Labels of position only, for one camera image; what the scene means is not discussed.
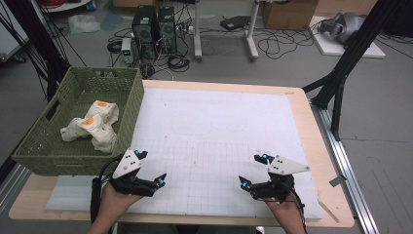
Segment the white grid mat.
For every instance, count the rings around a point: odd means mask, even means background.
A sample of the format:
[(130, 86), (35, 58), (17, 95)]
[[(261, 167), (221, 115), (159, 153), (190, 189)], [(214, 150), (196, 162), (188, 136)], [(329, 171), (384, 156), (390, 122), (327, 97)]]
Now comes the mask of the white grid mat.
[(255, 156), (306, 161), (285, 95), (148, 88), (131, 146), (147, 154), (139, 177), (166, 178), (131, 207), (140, 215), (268, 217), (241, 188), (269, 178)]

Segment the grey tape piece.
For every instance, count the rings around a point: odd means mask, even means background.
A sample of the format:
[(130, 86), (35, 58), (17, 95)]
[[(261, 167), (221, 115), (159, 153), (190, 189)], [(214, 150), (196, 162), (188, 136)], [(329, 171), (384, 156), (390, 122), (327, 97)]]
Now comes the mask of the grey tape piece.
[(329, 184), (330, 184), (332, 187), (335, 187), (335, 186), (337, 186), (337, 185), (339, 185), (339, 184), (343, 184), (346, 180), (347, 180), (347, 179), (346, 179), (343, 175), (338, 175), (337, 177), (333, 178), (333, 179), (329, 182)]

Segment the clear plastic bag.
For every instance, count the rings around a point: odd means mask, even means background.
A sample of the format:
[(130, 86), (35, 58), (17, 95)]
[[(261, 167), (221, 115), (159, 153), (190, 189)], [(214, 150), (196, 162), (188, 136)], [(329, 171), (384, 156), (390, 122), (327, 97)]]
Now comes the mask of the clear plastic bag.
[(72, 34), (92, 33), (100, 30), (96, 18), (89, 15), (75, 15), (69, 17), (68, 24)]

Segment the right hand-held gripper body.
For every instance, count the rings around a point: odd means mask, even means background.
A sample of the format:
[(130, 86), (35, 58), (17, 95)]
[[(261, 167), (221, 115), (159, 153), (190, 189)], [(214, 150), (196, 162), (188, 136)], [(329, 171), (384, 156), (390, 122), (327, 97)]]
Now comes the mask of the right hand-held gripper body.
[(277, 198), (280, 202), (286, 200), (286, 196), (294, 187), (294, 174), (308, 172), (310, 167), (280, 155), (273, 156), (274, 161), (267, 165), (269, 180), (262, 183), (255, 183), (258, 186), (256, 191), (251, 192), (255, 200), (265, 198)]

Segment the green woven basket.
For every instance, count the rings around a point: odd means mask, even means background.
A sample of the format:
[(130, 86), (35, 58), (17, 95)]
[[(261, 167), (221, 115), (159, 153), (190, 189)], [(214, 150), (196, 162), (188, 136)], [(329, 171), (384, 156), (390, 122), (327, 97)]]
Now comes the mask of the green woven basket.
[[(119, 67), (71, 67), (56, 94), (24, 136), (12, 158), (39, 176), (93, 176), (110, 159), (130, 146), (144, 97), (140, 70)], [(112, 125), (117, 139), (109, 154), (95, 150), (92, 139), (61, 139), (60, 129), (83, 117), (94, 101), (119, 106), (119, 120)]]

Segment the black flat device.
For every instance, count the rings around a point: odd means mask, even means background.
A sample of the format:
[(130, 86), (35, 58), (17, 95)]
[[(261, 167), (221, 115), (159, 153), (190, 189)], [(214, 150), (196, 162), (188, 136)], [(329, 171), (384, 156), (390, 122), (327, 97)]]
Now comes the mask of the black flat device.
[(250, 22), (249, 16), (236, 16), (229, 19), (224, 19), (220, 22), (220, 25), (226, 30), (232, 31), (235, 29), (243, 28)]

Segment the black metal stand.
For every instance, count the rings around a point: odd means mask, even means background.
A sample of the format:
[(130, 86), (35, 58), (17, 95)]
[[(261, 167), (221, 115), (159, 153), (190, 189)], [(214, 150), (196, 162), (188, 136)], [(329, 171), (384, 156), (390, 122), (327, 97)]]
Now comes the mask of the black metal stand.
[(346, 80), (401, 2), (402, 0), (377, 0), (356, 33), (355, 39), (349, 44), (334, 68), (326, 76), (303, 88), (305, 93), (319, 88), (318, 94), (311, 99), (311, 104), (319, 109), (326, 110), (329, 102), (334, 99), (330, 131), (338, 141), (340, 141), (339, 127)]
[(56, 94), (58, 85), (62, 82), (71, 64), (58, 51), (30, 0), (0, 0), (0, 6), (4, 5), (15, 17), (39, 56), (36, 57), (32, 54), (30, 47), (19, 36), (12, 23), (7, 21), (2, 14), (0, 14), (0, 22), (28, 55), (38, 77), (47, 82), (45, 97), (47, 101), (50, 101)]

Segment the white floor board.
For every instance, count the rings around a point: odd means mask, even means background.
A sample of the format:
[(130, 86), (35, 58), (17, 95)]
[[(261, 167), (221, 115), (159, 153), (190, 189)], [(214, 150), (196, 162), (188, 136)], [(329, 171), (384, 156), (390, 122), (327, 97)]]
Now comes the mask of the white floor board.
[[(323, 20), (324, 17), (312, 17), (309, 24), (310, 32), (324, 56), (341, 57), (345, 52), (344, 46), (328, 33), (319, 32), (319, 26)], [(383, 59), (385, 56), (385, 53), (375, 43), (372, 43), (363, 54), (366, 59)]]

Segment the person's left hand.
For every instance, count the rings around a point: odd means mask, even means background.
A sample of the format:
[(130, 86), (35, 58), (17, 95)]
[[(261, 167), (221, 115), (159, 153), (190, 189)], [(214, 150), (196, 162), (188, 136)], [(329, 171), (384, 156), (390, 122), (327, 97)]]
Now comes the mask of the person's left hand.
[(126, 195), (117, 192), (110, 183), (106, 183), (94, 224), (106, 228), (110, 227), (127, 212), (131, 205), (140, 199), (140, 195)]

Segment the thin wooden stick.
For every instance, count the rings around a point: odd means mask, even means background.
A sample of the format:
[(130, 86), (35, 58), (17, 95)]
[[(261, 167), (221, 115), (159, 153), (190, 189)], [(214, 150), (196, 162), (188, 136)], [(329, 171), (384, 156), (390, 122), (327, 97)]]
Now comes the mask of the thin wooden stick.
[(321, 200), (318, 200), (320, 207), (328, 214), (328, 216), (334, 220), (336, 223), (339, 223), (340, 220), (339, 218), (332, 212), (332, 210), (330, 208), (328, 208), (326, 206), (326, 204), (324, 202), (322, 202)]

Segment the cream egg print cloth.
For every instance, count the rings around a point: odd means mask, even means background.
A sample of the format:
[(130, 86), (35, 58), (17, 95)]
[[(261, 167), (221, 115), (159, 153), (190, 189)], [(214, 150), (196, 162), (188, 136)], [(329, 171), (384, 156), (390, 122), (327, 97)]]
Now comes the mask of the cream egg print cloth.
[(116, 103), (96, 100), (84, 118), (73, 118), (60, 129), (63, 141), (70, 142), (80, 137), (92, 137), (95, 150), (111, 153), (117, 139), (112, 125), (119, 120), (120, 109)]

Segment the grey helmet-like device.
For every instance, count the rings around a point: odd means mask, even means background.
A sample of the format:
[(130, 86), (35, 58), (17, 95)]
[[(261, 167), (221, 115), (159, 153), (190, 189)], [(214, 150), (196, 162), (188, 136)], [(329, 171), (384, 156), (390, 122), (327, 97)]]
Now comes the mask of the grey helmet-like device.
[(353, 12), (338, 13), (331, 19), (324, 19), (319, 26), (321, 33), (327, 32), (339, 43), (346, 44), (364, 23), (364, 19)]

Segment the small grey power supply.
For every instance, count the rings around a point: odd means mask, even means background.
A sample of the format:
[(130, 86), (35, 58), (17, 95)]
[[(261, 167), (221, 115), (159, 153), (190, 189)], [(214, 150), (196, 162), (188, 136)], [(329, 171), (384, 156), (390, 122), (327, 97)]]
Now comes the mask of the small grey power supply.
[(122, 39), (121, 53), (123, 55), (123, 60), (125, 64), (133, 63), (133, 52), (131, 46), (131, 38)]

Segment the aluminium rail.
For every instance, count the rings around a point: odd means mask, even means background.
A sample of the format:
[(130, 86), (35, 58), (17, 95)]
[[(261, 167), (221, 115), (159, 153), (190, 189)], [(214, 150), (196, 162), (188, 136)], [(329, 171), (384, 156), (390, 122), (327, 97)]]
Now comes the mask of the aluminium rail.
[(325, 136), (327, 148), (331, 151), (333, 165), (338, 170), (338, 181), (344, 186), (350, 199), (350, 207), (358, 227), (363, 234), (380, 234), (367, 202), (358, 184), (357, 177), (341, 140), (337, 140), (330, 130), (332, 118), (327, 110), (311, 104), (311, 108), (319, 122), (319, 128)]
[(15, 197), (20, 186), (30, 176), (30, 170), (22, 165), (13, 166), (5, 179), (0, 183), (0, 215), (6, 210)]

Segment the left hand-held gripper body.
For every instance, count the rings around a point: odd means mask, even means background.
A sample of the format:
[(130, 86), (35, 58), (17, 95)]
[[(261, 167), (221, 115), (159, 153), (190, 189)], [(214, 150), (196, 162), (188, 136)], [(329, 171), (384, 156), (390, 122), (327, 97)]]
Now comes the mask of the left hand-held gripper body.
[(124, 153), (109, 181), (117, 192), (152, 197), (156, 190), (148, 187), (150, 181), (136, 176), (141, 168), (141, 160), (133, 152), (128, 149)]

